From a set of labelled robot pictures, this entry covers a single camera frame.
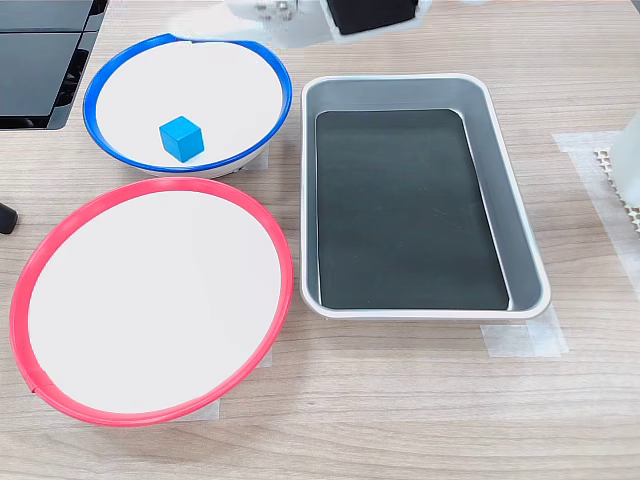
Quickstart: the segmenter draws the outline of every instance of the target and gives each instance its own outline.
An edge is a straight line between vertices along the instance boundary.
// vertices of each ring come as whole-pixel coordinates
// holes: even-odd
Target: white plate surface
[[[171,42],[123,63],[96,103],[105,140],[146,165],[207,165],[260,142],[282,110],[282,86],[257,53],[225,42]],[[186,163],[167,153],[160,126],[185,116],[202,130],[205,150]]]
[[[156,411],[236,372],[269,330],[280,289],[276,249],[251,214],[205,193],[150,193],[99,214],[53,254],[29,336],[73,400]]]

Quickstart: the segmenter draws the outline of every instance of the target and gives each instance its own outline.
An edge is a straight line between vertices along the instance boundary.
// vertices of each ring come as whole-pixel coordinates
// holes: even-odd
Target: black object
[[[89,16],[100,15],[101,13],[104,13],[107,9],[108,3],[109,0],[93,0],[93,3],[91,4],[91,10],[89,11]]]
[[[326,112],[316,132],[322,305],[507,309],[456,113]]]
[[[13,128],[47,128],[49,117],[0,116],[0,130]]]
[[[327,0],[327,4],[340,33],[351,35],[411,20],[418,0]]]
[[[10,234],[16,223],[18,223],[18,213],[13,208],[0,203],[0,233]]]
[[[87,50],[78,48],[73,52],[71,63],[69,64],[67,73],[62,81],[62,86],[58,92],[54,108],[64,107],[73,102],[73,97],[75,96],[78,84],[82,79],[82,73],[84,72],[84,67],[87,64],[88,59],[89,52]]]

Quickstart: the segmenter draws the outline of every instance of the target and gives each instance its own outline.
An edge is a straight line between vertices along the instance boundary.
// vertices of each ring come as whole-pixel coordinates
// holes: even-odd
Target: wood grain
[[[20,271],[74,209],[146,178],[86,133],[86,85],[190,6],[114,1],[67,127],[0,132],[0,201],[21,214],[0,238],[0,478],[640,478],[640,305],[551,136],[619,130],[640,107],[640,16],[626,1],[440,1],[418,30],[278,51],[296,99],[334,74],[465,72],[488,85],[569,354],[491,359],[477,325],[327,322],[296,294],[273,366],[227,395],[218,421],[99,428],[29,393],[8,334]],[[296,268],[299,132],[296,100],[269,170],[223,179],[274,213]]]

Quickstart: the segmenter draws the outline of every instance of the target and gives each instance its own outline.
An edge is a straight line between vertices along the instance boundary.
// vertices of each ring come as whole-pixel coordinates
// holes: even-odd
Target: black stand leg
[[[5,235],[13,232],[13,229],[18,223],[18,213],[12,209],[0,203],[0,233]]]

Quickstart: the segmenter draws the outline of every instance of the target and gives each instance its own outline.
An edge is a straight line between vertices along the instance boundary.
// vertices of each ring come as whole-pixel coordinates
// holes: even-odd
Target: red rim
[[[142,195],[169,190],[207,193],[242,207],[265,228],[278,253],[282,283],[278,307],[271,327],[251,357],[233,375],[209,393],[175,407],[145,413],[111,413],[87,407],[65,395],[38,364],[29,339],[28,312],[36,281],[51,256],[80,227],[108,209]],[[278,222],[260,203],[240,190],[213,180],[199,178],[154,178],[106,193],[76,210],[47,235],[27,262],[13,294],[10,313],[11,347],[27,385],[33,393],[61,412],[89,423],[112,427],[135,427],[162,423],[187,415],[217,400],[260,363],[284,325],[293,296],[293,260],[287,239]]]

